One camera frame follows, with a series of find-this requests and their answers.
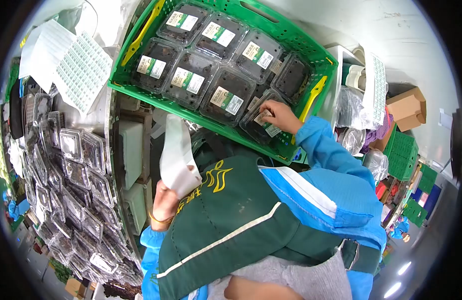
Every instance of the gold bracelet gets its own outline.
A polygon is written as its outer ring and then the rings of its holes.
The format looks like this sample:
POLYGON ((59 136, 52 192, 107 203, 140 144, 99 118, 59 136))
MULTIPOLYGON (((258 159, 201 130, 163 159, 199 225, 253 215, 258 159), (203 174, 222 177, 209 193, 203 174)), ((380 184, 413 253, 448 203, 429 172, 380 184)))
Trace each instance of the gold bracelet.
POLYGON ((154 217, 153 213, 150 213, 149 216, 151 217, 151 219, 155 220, 157 223, 160 224, 171 224, 172 220, 174 219, 174 216, 172 216, 164 221, 159 221, 154 217))

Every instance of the gray cloth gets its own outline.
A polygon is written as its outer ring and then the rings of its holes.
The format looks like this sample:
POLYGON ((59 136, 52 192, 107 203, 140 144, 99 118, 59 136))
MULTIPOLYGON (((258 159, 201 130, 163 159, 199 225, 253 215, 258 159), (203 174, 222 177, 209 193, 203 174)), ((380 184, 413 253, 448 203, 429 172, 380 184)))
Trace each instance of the gray cloth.
MULTIPOLYGON (((258 282, 271 282, 292 288, 306 300, 352 299, 341 253, 322 264, 306 267, 274 256, 231 273, 258 282)), ((224 290, 231 275, 217 279, 208 285, 208 300, 226 300, 224 290)))

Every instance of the purple cloth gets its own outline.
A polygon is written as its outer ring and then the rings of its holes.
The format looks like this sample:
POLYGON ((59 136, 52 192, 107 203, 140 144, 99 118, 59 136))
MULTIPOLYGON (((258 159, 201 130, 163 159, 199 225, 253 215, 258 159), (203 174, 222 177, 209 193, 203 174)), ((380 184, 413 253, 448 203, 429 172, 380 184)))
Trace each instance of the purple cloth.
POLYGON ((389 130, 389 125, 390 123, 393 122, 393 115, 388 113, 384 114, 384 120, 383 120, 383 125, 379 126, 378 129, 376 130, 369 130, 366 129, 366 140, 364 141, 364 145, 362 146, 360 153, 366 154, 369 152, 369 144, 375 140, 380 140, 384 138, 386 135, 387 131, 389 130))

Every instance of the green vest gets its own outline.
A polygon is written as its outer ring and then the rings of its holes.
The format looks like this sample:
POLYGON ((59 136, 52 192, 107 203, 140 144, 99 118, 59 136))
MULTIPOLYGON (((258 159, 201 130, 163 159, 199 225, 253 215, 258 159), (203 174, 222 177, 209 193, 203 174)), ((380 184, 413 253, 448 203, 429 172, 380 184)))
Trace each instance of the green vest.
POLYGON ((315 266, 340 248, 347 269, 374 273, 380 251, 301 224, 256 159, 229 157, 204 170, 182 199, 159 252, 162 300, 180 299, 268 255, 315 266))

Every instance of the product label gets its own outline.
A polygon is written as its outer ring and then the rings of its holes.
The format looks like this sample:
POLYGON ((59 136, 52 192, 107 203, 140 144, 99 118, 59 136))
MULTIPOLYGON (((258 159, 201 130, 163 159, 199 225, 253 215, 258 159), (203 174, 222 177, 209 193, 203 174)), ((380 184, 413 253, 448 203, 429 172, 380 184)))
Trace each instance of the product label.
POLYGON ((249 45, 246 47, 242 53, 245 57, 249 58, 253 62, 257 63, 263 69, 267 69, 274 56, 269 54, 267 51, 264 51, 261 47, 249 42, 249 45))
POLYGON ((214 22, 210 22, 206 29, 204 29, 203 36, 227 47, 235 34, 214 22))
POLYGON ((165 62, 143 55, 138 65, 138 72, 159 79, 165 66, 165 62))
POLYGON ((178 67, 174 73, 171 84, 177 87, 182 87, 193 94, 197 94, 203 82, 203 76, 178 67))
POLYGON ((266 130, 267 134, 270 137, 275 137, 278 133, 281 132, 281 129, 277 128, 275 125, 271 123, 263 121, 263 117, 270 117, 270 116, 272 116, 270 111, 265 109, 262 113, 260 113, 257 117, 254 118, 254 121, 258 123, 259 125, 261 125, 264 128, 264 130, 266 130))
POLYGON ((251 102, 248 105, 248 111, 252 111, 256 107, 256 105, 258 105, 259 100, 260 99, 258 97, 254 96, 254 98, 251 100, 251 102))
POLYGON ((190 31, 194 24, 196 24, 197 20, 198 17, 194 17, 179 11, 173 11, 172 15, 166 22, 166 25, 171 25, 186 31, 190 31))
POLYGON ((211 98, 211 103, 221 107, 233 116, 239 111, 243 102, 243 99, 220 86, 217 87, 216 92, 214 92, 211 98))
POLYGON ((280 60, 276 60, 275 63, 271 66, 271 72, 274 74, 277 74, 279 72, 279 69, 281 69, 281 66, 283 65, 283 62, 280 60))

